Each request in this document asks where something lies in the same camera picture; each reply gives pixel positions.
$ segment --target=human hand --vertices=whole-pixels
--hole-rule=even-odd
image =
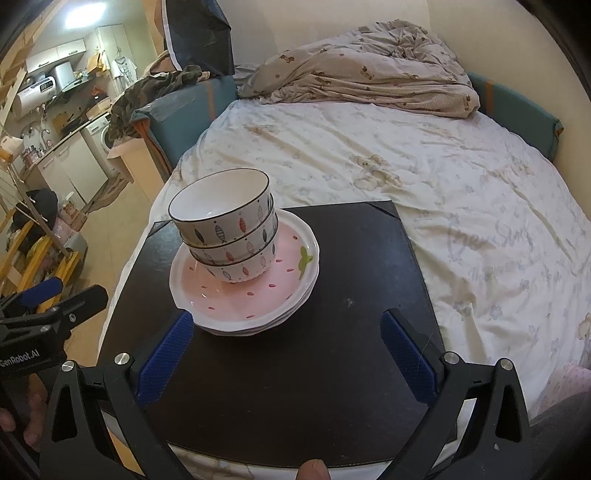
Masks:
[[[25,443],[36,452],[41,450],[41,435],[47,414],[47,390],[41,379],[35,374],[29,376],[27,399],[31,409],[31,420],[24,431]],[[5,432],[14,432],[17,428],[10,412],[0,408],[0,428]]]
[[[300,467],[295,480],[330,480],[330,474],[322,460],[310,460]]]

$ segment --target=water heater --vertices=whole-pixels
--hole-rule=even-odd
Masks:
[[[17,93],[12,111],[17,118],[24,117],[42,103],[46,103],[57,95],[56,81],[53,77],[39,80],[28,88]]]

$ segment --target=stacked bowl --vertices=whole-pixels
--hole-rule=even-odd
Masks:
[[[193,258],[221,281],[251,280],[275,260],[278,219],[260,170],[203,177],[174,197],[168,213]]]

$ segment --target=silver bolt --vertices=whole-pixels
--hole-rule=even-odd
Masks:
[[[455,365],[455,364],[459,363],[460,356],[457,353],[454,353],[454,352],[447,352],[445,355],[443,355],[443,359],[448,364]]]
[[[507,371],[513,370],[513,362],[507,358],[501,360],[501,368]]]
[[[61,366],[62,372],[71,372],[74,370],[74,362],[72,360],[68,360]]]
[[[117,365],[125,365],[129,362],[129,354],[128,353],[120,353],[115,357],[115,363]]]

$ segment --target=washing machine door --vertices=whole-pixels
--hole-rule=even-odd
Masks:
[[[113,142],[109,139],[109,125],[100,133],[100,144],[107,153],[113,148]]]

